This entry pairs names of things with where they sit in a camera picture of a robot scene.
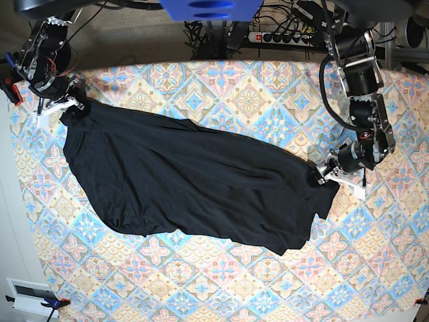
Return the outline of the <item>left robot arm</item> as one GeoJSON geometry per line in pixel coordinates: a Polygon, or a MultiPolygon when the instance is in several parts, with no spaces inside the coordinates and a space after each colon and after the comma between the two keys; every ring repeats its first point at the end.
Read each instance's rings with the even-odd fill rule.
{"type": "Polygon", "coordinates": [[[324,41],[328,50],[319,69],[322,101],[328,113],[344,128],[354,131],[357,139],[330,151],[318,166],[321,176],[362,168],[373,170],[394,152],[395,139],[379,90],[384,82],[376,59],[376,41],[371,28],[380,22],[395,22],[411,16],[421,1],[335,1],[330,12],[322,2],[326,22],[324,41]],[[330,106],[324,83],[324,71],[335,64],[343,91],[349,98],[350,121],[345,121],[330,106]]]}

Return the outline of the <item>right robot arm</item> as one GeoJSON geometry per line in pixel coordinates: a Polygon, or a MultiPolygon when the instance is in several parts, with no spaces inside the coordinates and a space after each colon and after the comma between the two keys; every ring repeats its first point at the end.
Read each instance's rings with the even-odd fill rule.
{"type": "Polygon", "coordinates": [[[75,88],[77,80],[68,78],[67,68],[76,52],[68,40],[68,26],[73,24],[83,7],[96,1],[14,1],[14,11],[34,20],[35,26],[12,69],[29,83],[30,91],[39,97],[38,114],[51,109],[76,107],[85,109],[84,99],[75,88]]]}

